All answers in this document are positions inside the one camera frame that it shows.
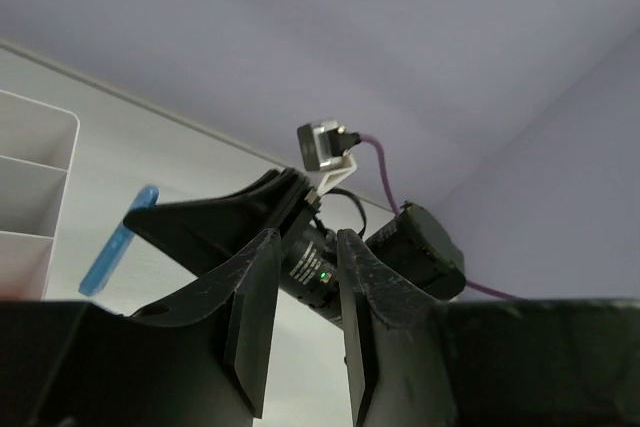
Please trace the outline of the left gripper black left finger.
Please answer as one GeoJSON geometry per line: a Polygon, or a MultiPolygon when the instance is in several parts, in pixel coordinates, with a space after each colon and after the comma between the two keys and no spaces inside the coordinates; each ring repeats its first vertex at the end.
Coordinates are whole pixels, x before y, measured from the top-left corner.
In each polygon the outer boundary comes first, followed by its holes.
{"type": "Polygon", "coordinates": [[[1,305],[5,426],[249,426],[263,414],[280,237],[138,310],[1,305]]]}

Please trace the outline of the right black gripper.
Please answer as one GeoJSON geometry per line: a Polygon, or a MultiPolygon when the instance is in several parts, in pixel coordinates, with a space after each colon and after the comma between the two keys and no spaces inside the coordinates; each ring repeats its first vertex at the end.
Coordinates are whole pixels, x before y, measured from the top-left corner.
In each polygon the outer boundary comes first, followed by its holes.
{"type": "Polygon", "coordinates": [[[280,288],[342,328],[337,236],[317,222],[301,172],[271,169],[248,187],[219,198],[138,208],[124,226],[196,276],[226,262],[265,229],[281,237],[280,288]]]}

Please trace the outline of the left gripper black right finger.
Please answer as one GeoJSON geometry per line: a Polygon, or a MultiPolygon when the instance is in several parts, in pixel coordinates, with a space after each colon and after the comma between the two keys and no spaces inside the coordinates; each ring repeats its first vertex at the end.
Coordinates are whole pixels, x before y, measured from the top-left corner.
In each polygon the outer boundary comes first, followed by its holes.
{"type": "Polygon", "coordinates": [[[439,302],[353,231],[337,257],[356,426],[635,426],[635,299],[439,302]]]}

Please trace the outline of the blue translucent eraser case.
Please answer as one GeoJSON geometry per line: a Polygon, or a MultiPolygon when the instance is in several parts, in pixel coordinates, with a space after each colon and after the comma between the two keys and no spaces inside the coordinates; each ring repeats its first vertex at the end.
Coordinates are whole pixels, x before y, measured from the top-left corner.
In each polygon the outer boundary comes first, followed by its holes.
{"type": "MultiPolygon", "coordinates": [[[[153,207],[158,197],[158,187],[144,186],[134,197],[127,213],[153,207]]],[[[131,245],[134,236],[135,234],[124,225],[124,220],[121,220],[81,280],[78,287],[78,292],[81,295],[92,297],[103,290],[131,245]]]]}

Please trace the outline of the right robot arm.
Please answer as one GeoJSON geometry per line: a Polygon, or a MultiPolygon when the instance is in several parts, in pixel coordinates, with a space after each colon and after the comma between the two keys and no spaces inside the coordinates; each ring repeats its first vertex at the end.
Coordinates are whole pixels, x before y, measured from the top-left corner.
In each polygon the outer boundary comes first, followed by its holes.
{"type": "MultiPolygon", "coordinates": [[[[281,236],[280,288],[341,326],[337,234],[318,218],[320,199],[300,171],[272,169],[223,197],[132,209],[124,225],[200,277],[265,229],[281,236]]],[[[389,268],[430,296],[447,301],[466,286],[464,255],[423,207],[407,202],[365,240],[389,268]]]]}

